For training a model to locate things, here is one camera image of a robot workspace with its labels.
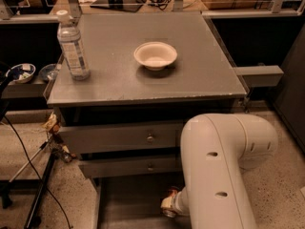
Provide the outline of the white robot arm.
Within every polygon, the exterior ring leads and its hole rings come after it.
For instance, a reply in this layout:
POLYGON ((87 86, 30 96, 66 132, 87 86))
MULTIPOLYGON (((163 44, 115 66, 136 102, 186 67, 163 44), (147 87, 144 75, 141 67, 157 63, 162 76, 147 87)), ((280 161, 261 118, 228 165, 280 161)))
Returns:
POLYGON ((252 114, 200 114, 180 140, 185 187, 161 202, 173 218, 188 216, 192 229, 257 229, 241 173, 273 156, 275 127, 252 114))

